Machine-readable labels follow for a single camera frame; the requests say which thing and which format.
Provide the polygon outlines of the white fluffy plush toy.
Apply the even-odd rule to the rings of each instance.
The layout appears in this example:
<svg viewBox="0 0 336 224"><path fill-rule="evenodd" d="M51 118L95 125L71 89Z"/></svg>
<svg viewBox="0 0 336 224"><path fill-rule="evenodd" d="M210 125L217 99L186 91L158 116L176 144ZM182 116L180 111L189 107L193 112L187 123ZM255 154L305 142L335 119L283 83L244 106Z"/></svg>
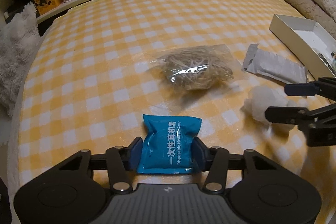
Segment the white fluffy plush toy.
<svg viewBox="0 0 336 224"><path fill-rule="evenodd" d="M252 117L255 121L264 124L265 126L272 126L272 128L279 133L288 133L294 128L294 125L270 123L265 117L265 111L270 106L278 107L308 107L305 99L294 102L290 100L284 92L278 92L265 85L256 86L248 93L248 98L244 100L244 105L241 111Z"/></svg>

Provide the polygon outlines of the grey foil pouch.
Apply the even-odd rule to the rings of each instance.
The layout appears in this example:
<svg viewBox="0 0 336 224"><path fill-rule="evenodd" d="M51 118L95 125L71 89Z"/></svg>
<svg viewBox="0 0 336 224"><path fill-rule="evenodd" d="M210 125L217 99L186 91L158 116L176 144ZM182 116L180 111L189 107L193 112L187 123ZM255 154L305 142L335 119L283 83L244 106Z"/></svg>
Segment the grey foil pouch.
<svg viewBox="0 0 336 224"><path fill-rule="evenodd" d="M258 44L249 45L243 61L243 70L285 84L307 83L305 67L276 53L261 50Z"/></svg>

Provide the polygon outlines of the blue headphone cover packet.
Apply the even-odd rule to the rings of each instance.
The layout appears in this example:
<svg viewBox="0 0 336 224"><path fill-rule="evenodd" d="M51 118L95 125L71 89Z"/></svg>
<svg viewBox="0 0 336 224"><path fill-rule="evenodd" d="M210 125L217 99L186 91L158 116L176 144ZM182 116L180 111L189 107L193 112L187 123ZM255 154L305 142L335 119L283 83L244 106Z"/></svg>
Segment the blue headphone cover packet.
<svg viewBox="0 0 336 224"><path fill-rule="evenodd" d="M147 135L143 141L140 174L191 174L198 170L191 145L202 119L188 116L143 115Z"/></svg>

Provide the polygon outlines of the bag of beige cords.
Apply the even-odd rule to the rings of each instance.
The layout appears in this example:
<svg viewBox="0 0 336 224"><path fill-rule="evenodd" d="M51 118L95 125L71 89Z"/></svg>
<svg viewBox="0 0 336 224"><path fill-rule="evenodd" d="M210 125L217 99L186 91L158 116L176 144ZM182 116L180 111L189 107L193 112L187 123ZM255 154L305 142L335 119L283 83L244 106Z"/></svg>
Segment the bag of beige cords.
<svg viewBox="0 0 336 224"><path fill-rule="evenodd" d="M209 90L246 78L225 44L151 51L146 57L160 83L180 93Z"/></svg>

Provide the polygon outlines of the blue floral fabric pouch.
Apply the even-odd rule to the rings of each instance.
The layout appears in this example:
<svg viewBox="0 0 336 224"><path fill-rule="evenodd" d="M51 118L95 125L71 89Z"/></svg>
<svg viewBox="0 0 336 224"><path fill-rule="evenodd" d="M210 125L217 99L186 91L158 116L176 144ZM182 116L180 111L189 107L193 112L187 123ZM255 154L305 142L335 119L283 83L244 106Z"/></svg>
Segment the blue floral fabric pouch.
<svg viewBox="0 0 336 224"><path fill-rule="evenodd" d="M331 63L331 67L332 67L333 71L336 72L336 52L332 52L331 57L333 58L333 61Z"/></svg>

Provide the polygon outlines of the white shallow cardboard box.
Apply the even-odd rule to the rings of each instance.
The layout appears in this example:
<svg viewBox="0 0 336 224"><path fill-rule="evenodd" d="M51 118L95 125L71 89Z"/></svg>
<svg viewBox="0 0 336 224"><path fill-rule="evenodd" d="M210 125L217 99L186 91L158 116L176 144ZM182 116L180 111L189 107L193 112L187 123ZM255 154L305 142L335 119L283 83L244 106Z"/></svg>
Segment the white shallow cardboard box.
<svg viewBox="0 0 336 224"><path fill-rule="evenodd" d="M293 52L314 79L335 77L331 67L335 39L319 23L275 14L269 30Z"/></svg>

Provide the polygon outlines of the brown quilted blanket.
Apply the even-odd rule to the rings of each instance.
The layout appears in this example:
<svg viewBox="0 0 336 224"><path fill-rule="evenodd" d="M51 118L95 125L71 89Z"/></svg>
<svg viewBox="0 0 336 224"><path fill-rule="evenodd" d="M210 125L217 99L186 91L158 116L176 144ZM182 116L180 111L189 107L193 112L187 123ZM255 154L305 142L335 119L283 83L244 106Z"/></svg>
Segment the brown quilted blanket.
<svg viewBox="0 0 336 224"><path fill-rule="evenodd" d="M335 38L336 24L334 19L323 11L312 0L285 0L292 5L305 18L315 20L319 23L333 38Z"/></svg>

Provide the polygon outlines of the yellow checkered blanket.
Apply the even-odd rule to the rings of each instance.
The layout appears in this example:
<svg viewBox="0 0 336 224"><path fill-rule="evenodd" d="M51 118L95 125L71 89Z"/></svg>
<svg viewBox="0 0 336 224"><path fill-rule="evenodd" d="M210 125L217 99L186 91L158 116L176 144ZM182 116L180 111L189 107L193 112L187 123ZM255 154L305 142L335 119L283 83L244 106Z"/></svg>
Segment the yellow checkered blanket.
<svg viewBox="0 0 336 224"><path fill-rule="evenodd" d="M232 153L255 149L312 183L322 197L318 223L335 214L335 148L306 146L297 129L280 133L245 115L248 92L282 86L239 77L180 97L155 58L172 48L224 44L243 61L248 46L290 60L269 30L274 15L299 16L284 0L94 0L57 18L43 36L12 118L9 196L80 149L103 153L145 136L143 114L202 119L199 137Z"/></svg>

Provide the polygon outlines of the white fluffy cushion left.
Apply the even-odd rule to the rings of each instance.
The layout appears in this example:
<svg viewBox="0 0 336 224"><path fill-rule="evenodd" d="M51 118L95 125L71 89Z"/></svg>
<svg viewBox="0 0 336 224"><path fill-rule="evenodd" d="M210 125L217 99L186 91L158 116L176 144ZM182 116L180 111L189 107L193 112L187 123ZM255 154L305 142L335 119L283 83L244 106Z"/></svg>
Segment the white fluffy cushion left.
<svg viewBox="0 0 336 224"><path fill-rule="evenodd" d="M36 12L35 5L29 3L1 28L1 105L10 117L30 58L41 40Z"/></svg>

